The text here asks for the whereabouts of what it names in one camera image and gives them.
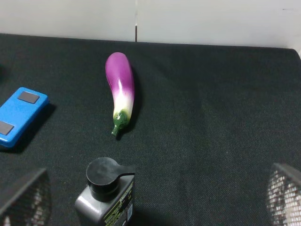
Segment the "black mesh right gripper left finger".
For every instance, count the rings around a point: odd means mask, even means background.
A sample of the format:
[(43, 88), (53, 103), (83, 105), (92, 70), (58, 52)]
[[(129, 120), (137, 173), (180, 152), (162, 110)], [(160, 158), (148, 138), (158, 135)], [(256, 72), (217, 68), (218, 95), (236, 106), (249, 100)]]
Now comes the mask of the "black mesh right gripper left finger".
[(46, 226), (51, 211), (51, 185), (45, 168), (26, 173), (0, 191), (2, 226)]

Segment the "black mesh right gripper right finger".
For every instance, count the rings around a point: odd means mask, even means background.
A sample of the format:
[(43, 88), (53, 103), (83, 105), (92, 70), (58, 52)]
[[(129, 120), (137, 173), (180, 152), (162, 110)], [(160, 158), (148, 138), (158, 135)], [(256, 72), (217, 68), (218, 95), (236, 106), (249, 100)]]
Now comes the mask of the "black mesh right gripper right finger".
[(301, 172), (274, 163), (268, 180), (266, 207), (273, 226), (301, 224)]

